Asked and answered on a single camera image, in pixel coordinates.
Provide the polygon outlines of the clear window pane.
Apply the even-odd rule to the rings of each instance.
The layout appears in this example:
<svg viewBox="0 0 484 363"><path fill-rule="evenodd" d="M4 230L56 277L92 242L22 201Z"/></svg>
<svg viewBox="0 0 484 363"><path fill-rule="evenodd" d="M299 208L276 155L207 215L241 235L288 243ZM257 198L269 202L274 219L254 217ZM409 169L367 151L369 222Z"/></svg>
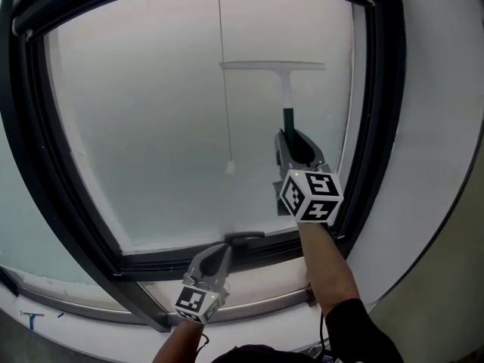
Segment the clear window pane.
<svg viewBox="0 0 484 363"><path fill-rule="evenodd" d="M271 299L303 289L307 284L303 258L231 273L225 282L227 307ZM181 281L143 282L141 286L167 311L174 312L181 292Z"/></svg>
<svg viewBox="0 0 484 363"><path fill-rule="evenodd" d="M36 293L70 303L91 306L99 309L127 311L112 296L97 284L72 283L52 278L13 273L15 281L21 286Z"/></svg>

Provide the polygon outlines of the small blue squeegee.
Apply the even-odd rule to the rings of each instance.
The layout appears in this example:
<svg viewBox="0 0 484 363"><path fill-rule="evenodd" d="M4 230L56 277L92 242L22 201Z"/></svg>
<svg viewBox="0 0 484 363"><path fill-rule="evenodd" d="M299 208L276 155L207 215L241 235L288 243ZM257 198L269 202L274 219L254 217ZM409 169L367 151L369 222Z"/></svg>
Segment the small blue squeegee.
<svg viewBox="0 0 484 363"><path fill-rule="evenodd" d="M27 316L28 317L28 319L29 319L29 329L31 331L34 331L34 328L35 328L35 319L45 316L42 313L24 312L24 311L21 311L20 314L22 316Z"/></svg>

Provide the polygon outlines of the person's right forearm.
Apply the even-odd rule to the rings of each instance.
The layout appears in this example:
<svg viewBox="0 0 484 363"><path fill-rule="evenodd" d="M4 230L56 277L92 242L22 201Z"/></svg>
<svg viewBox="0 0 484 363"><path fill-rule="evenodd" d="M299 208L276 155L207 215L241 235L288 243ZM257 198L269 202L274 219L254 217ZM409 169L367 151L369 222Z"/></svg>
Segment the person's right forearm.
<svg viewBox="0 0 484 363"><path fill-rule="evenodd" d="M353 273L325 228L299 223L298 230L309 282L323 316L340 303L359 299Z"/></svg>

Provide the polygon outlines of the frosted window glass pane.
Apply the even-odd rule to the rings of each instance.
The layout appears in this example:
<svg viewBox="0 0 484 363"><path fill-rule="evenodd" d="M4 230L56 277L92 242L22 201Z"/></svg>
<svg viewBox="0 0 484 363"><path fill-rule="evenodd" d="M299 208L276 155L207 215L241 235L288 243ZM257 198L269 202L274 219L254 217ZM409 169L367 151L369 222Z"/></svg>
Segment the frosted window glass pane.
<svg viewBox="0 0 484 363"><path fill-rule="evenodd" d="M343 0L119 0L45 37L76 167L126 254L232 231L278 234L279 76L226 61L323 63L293 71L296 127L340 166L352 82Z"/></svg>

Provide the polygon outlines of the black window frame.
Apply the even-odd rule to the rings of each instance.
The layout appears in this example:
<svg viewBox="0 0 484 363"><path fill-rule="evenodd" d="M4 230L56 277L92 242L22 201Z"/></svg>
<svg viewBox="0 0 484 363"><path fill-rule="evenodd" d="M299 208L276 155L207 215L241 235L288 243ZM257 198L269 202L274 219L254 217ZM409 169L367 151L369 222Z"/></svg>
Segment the black window frame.
<svg viewBox="0 0 484 363"><path fill-rule="evenodd" d="M189 247L126 254L98 212L76 167L51 87L45 37L64 23L119 0L0 0L0 122L14 161L39 212L80 267L127 311L99 309L21 287L0 268L8 287L34 302L71 315L110 323L147 325L167 332L167 312L143 282L180 281L191 260L220 239ZM402 0L343 0L352 5L352 82L340 166L343 202L329 225L348 256L363 229L386 171L396 135L405 77ZM302 258L294 227L232 248L230 274ZM292 293L225 307L217 321L265 315L307 300L307 284Z"/></svg>

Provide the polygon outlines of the person's black shirt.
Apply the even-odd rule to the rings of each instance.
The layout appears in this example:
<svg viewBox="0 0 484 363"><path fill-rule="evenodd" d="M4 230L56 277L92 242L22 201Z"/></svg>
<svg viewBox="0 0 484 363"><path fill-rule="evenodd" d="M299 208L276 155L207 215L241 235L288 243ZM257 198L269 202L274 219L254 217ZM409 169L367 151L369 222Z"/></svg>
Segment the person's black shirt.
<svg viewBox="0 0 484 363"><path fill-rule="evenodd" d="M331 352L341 363L404 363L394 342L371 320L359 299L348 299L325 318ZM212 363L316 363L301 352L285 352L264 345L245 345Z"/></svg>

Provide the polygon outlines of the white squeegee dark green handle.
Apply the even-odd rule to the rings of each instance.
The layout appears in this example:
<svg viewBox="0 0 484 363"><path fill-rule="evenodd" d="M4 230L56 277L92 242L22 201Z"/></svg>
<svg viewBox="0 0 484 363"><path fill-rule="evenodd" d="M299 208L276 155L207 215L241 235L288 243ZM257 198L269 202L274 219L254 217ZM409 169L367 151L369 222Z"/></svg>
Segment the white squeegee dark green handle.
<svg viewBox="0 0 484 363"><path fill-rule="evenodd" d="M291 92L290 74L293 71L325 71L326 65L315 62L249 60L221 62L223 70L267 70L276 73L281 79L282 107L284 114L284 134L287 146L292 150L295 146L295 128L293 120L293 96Z"/></svg>

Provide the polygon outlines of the person's left forearm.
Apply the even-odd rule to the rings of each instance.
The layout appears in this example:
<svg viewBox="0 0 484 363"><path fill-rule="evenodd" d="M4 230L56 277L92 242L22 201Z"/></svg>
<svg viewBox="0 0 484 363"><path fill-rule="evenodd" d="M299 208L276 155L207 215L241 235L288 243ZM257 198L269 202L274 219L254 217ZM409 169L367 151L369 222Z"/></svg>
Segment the person's left forearm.
<svg viewBox="0 0 484 363"><path fill-rule="evenodd" d="M204 325L182 321L154 356L152 363L195 363Z"/></svg>

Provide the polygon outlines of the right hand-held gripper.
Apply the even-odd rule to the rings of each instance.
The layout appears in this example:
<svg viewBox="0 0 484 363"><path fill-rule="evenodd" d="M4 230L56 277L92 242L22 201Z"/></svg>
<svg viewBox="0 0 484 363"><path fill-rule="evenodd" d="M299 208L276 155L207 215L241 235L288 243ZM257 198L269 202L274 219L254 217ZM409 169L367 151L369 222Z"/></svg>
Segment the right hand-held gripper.
<svg viewBox="0 0 484 363"><path fill-rule="evenodd" d="M291 216L296 223L331 225L343 202L337 174L301 169L326 163L322 150L296 129L275 135L275 158L283 181L274 183L279 216Z"/></svg>

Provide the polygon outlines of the wide frosted window pane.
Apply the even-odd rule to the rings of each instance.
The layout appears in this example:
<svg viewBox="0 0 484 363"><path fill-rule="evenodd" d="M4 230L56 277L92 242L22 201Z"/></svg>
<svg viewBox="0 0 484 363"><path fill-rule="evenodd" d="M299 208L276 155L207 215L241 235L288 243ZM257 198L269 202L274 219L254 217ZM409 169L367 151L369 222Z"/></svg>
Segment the wide frosted window pane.
<svg viewBox="0 0 484 363"><path fill-rule="evenodd" d="M0 265L39 278L95 284L39 212L14 161L1 123Z"/></svg>

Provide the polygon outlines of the white window sill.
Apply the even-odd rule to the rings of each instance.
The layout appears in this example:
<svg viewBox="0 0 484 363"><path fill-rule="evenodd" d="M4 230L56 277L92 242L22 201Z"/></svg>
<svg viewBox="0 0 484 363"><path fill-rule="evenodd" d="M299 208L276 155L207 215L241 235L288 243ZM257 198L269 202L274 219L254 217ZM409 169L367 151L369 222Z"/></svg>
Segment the white window sill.
<svg viewBox="0 0 484 363"><path fill-rule="evenodd" d="M78 352L121 363L151 363L167 334L150 327L93 321L39 305L22 296L16 297L0 284L0 309L22 324L30 333L69 347ZM34 331L21 311L42 313L35 319ZM209 337L197 358L197 363L210 363L234 346L262 344L282 351L300 351L320 340L321 312L315 307L297 306L273 315L211 324L205 333Z"/></svg>

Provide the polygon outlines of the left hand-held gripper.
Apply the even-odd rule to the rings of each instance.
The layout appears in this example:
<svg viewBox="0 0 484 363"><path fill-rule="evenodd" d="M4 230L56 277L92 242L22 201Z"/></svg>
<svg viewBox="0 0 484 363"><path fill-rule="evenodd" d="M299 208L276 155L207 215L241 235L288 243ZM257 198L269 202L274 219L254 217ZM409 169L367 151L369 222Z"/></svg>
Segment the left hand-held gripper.
<svg viewBox="0 0 484 363"><path fill-rule="evenodd" d="M199 324L211 321L229 296L224 283L231 261L232 248L227 244L212 246L192 259L175 301L180 318Z"/></svg>

